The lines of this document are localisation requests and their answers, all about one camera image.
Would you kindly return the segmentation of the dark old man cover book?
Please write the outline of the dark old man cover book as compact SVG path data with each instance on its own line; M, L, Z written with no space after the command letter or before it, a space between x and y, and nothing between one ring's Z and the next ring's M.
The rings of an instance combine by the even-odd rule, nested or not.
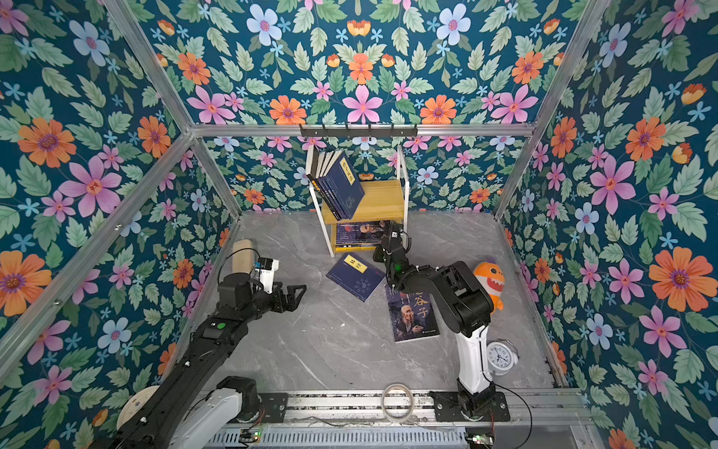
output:
M400 293L385 286L395 342L408 342L439 336L439 325L427 293Z

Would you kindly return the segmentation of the yellow cartoon cover book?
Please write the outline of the yellow cartoon cover book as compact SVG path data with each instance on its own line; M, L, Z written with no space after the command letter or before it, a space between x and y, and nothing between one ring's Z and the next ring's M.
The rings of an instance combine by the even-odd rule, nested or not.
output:
M380 245L335 245L333 250L335 253L366 252L374 251L378 246Z

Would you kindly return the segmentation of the navy book yellow label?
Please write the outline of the navy book yellow label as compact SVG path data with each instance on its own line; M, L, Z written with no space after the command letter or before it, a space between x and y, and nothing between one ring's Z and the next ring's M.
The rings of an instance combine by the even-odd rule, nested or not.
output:
M322 181L323 153L320 152L320 151L318 151L318 152L321 153L321 155L319 156L319 166L318 166L318 168L317 168L317 173L316 173L316 179L317 179L317 181L318 181L318 183L319 183L319 185L320 185L320 187L321 187L321 189L320 189L320 191L319 191L319 194L320 194L320 196L323 198L323 203L325 203L325 206L327 206L327 208L329 209L329 211L330 211L331 213L334 213L334 211L333 211L333 209L332 209L332 205L331 205L330 199L329 199L329 196L328 196L328 194L327 194L327 192L326 192L325 187L323 186L323 181Z

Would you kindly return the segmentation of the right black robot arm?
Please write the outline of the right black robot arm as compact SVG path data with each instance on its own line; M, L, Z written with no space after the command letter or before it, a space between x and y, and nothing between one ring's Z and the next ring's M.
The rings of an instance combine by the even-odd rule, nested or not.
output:
M456 336L458 405L466 417L478 418L495 398L487 348L493 299L465 262L416 266L409 262L408 252L409 240L402 226L391 221L385 226L373 259L385 265L388 284L394 290L403 294L428 293L432 297L445 325Z

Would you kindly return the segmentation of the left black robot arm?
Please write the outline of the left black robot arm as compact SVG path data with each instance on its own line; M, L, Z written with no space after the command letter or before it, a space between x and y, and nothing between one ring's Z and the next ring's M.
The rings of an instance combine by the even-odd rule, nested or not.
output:
M93 448L201 448L229 421L252 421L260 413L256 381L229 377L201 403L203 386L248 334L249 324L268 312L295 311L304 284L269 290L248 273L233 273L218 284L219 301L192 334L185 355L147 401Z

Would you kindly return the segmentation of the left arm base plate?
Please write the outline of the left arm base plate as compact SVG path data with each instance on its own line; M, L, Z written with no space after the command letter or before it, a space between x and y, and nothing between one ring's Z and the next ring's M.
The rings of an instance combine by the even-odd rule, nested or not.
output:
M287 393L259 393L251 408L251 424L280 424L288 411Z

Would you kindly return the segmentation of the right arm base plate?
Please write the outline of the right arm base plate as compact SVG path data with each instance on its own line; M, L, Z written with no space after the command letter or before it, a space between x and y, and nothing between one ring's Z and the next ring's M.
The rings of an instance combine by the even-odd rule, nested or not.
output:
M484 398L473 398L464 393L431 391L434 412L438 422L486 422L510 421L510 409L506 397L495 392Z

